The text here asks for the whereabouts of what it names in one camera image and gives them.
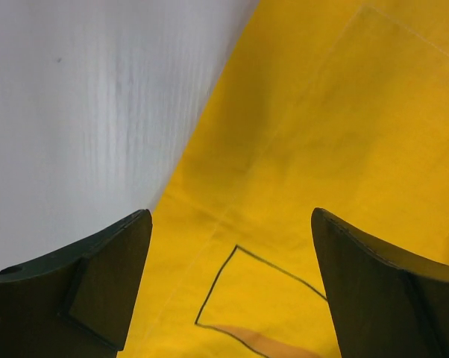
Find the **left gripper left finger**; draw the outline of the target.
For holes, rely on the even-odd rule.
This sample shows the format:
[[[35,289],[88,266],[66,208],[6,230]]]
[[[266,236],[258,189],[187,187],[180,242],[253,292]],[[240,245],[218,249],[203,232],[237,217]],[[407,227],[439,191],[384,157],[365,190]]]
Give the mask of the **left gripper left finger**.
[[[116,357],[151,241],[149,210],[0,271],[0,357]]]

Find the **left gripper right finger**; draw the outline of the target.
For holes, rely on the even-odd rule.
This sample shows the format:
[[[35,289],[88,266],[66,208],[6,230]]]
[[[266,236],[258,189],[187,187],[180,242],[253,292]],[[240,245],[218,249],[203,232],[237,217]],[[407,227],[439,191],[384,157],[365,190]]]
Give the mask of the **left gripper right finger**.
[[[313,244],[342,357],[449,357],[449,266],[322,208]]]

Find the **yellow printed cloth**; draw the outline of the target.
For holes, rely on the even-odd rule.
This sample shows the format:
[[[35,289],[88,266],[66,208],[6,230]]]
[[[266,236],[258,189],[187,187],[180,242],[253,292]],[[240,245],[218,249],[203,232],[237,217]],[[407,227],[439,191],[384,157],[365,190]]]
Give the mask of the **yellow printed cloth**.
[[[124,357],[337,357],[311,214],[449,264],[449,1],[261,1],[153,213]]]

